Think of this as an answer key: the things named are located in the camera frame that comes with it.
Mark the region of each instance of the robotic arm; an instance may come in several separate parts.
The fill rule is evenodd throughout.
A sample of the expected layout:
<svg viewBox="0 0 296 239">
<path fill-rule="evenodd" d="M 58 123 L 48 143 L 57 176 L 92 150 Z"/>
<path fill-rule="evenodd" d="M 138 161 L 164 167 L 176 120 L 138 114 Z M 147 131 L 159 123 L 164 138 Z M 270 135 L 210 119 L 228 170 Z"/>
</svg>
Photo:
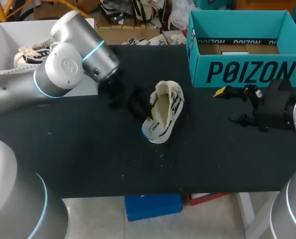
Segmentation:
<svg viewBox="0 0 296 239">
<path fill-rule="evenodd" d="M 0 76 L 0 114 L 62 97 L 83 73 L 109 93 L 111 107 L 128 107 L 137 118 L 151 116 L 144 89 L 120 78 L 120 61 L 91 25 L 77 12 L 60 18 L 51 30 L 57 46 L 33 71 Z"/>
<path fill-rule="evenodd" d="M 81 81 L 82 58 L 69 43 L 58 44 L 38 68 L 0 75 L 0 114 L 62 97 Z"/>
</svg>

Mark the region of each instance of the shoelace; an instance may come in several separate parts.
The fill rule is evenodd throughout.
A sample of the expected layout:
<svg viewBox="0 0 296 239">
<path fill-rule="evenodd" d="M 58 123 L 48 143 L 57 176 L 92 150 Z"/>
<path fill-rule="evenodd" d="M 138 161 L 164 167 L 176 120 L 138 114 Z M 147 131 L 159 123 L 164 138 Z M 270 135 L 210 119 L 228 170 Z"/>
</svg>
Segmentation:
<svg viewBox="0 0 296 239">
<path fill-rule="evenodd" d="M 53 45 L 50 45 L 49 49 L 43 48 L 38 50 L 33 50 L 32 48 L 27 48 L 27 47 L 20 47 L 18 49 L 19 52 L 14 57 L 14 66 L 16 65 L 16 62 L 19 60 L 19 58 L 21 58 L 22 56 L 30 57 L 30 58 L 38 57 L 38 56 L 41 56 L 39 51 L 51 52 L 52 48 L 53 48 Z"/>
</svg>

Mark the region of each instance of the shoes in background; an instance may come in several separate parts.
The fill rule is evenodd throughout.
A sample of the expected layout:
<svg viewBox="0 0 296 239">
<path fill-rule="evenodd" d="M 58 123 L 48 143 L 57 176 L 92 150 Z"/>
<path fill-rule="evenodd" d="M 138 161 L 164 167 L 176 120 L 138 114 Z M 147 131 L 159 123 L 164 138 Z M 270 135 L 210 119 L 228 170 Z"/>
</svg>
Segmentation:
<svg viewBox="0 0 296 239">
<path fill-rule="evenodd" d="M 167 45 L 167 41 L 165 37 L 162 34 L 160 34 L 159 36 L 155 36 L 154 38 L 150 39 L 149 45 L 151 46 Z"/>
<path fill-rule="evenodd" d="M 183 108 L 183 92 L 174 81 L 160 81 L 150 96 L 152 119 L 147 118 L 142 125 L 144 136 L 152 143 L 164 143 Z"/>
<path fill-rule="evenodd" d="M 123 42 L 122 45 L 148 45 L 148 43 L 146 38 L 137 39 L 132 37 L 127 42 Z"/>
<path fill-rule="evenodd" d="M 174 34 L 170 37 L 169 43 L 170 45 L 186 44 L 186 37 L 183 35 L 183 33 L 179 35 Z"/>
<path fill-rule="evenodd" d="M 41 64 L 51 52 L 52 43 L 53 41 L 49 39 L 35 44 L 31 48 L 20 47 L 19 52 L 14 56 L 14 67 Z"/>
</svg>

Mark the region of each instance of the white box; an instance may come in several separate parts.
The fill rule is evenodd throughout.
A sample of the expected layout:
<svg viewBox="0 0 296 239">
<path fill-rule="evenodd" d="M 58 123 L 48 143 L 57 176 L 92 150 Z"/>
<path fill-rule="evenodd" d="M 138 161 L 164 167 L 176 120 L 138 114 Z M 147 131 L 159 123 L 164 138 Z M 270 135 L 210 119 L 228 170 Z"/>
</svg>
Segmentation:
<svg viewBox="0 0 296 239">
<path fill-rule="evenodd" d="M 93 19 L 86 19 L 94 27 Z M 31 47 L 51 38 L 50 31 L 57 20 L 0 23 L 0 70 L 14 68 L 14 56 L 20 47 Z M 84 75 L 81 83 L 64 96 L 97 95 L 97 83 Z"/>
</svg>

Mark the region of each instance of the black tabletop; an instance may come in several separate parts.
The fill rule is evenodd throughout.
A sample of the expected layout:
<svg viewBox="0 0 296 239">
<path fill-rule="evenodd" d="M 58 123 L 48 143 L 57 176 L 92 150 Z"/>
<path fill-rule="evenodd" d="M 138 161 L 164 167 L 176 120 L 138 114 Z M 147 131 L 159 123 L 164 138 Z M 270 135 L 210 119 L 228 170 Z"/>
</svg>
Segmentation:
<svg viewBox="0 0 296 239">
<path fill-rule="evenodd" d="M 193 88 L 185 46 L 116 46 L 125 75 L 145 87 L 178 82 L 185 108 L 168 143 L 101 96 L 72 97 L 0 116 L 0 140 L 61 197 L 280 190 L 296 170 L 296 134 L 243 128 L 249 102 Z"/>
</svg>

